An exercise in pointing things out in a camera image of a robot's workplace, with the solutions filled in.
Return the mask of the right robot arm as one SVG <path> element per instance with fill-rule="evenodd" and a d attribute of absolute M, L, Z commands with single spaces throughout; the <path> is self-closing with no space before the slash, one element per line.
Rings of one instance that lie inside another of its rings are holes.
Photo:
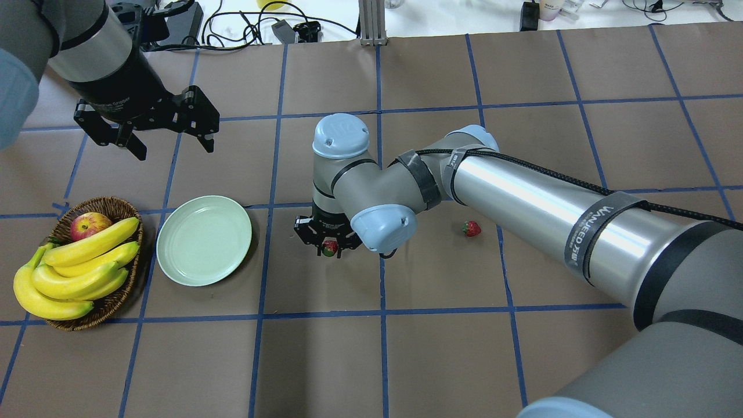
<path fill-rule="evenodd" d="M 740 223 L 507 156 L 478 125 L 381 169 L 364 122 L 336 113 L 312 148 L 312 214 L 294 225 L 304 243 L 389 254 L 449 197 L 631 310 L 637 336 L 521 417 L 741 416 Z"/>

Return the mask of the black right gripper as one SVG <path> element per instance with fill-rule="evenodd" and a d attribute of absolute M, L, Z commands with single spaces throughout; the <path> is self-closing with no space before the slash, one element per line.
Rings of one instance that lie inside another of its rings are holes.
<path fill-rule="evenodd" d="M 326 211 L 313 202 L 311 216 L 296 217 L 294 231 L 304 244 L 316 249 L 316 255 L 323 255 L 323 241 L 336 240 L 341 256 L 344 250 L 355 250 L 363 241 L 352 229 L 351 222 L 342 212 Z"/>

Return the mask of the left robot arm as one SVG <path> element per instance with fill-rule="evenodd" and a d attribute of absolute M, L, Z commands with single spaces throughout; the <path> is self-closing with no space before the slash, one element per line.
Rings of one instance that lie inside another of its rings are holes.
<path fill-rule="evenodd" d="M 2 148 L 13 145 L 39 100 L 51 68 L 80 100 L 74 121 L 97 145 L 115 145 L 145 160 L 137 131 L 168 129 L 214 150 L 219 112 L 199 87 L 171 93 L 141 45 L 167 39 L 165 21 L 193 2 L 143 8 L 105 1 L 2 2 Z"/>

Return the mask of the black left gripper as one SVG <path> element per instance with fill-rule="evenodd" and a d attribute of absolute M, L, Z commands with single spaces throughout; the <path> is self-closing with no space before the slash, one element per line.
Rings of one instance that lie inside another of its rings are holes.
<path fill-rule="evenodd" d="M 74 121 L 96 145 L 115 145 L 145 161 L 147 147 L 134 130 L 170 129 L 195 137 L 207 153 L 214 152 L 218 109 L 196 85 L 170 92 L 143 53 L 132 53 L 106 77 L 70 85 L 81 97 Z"/>

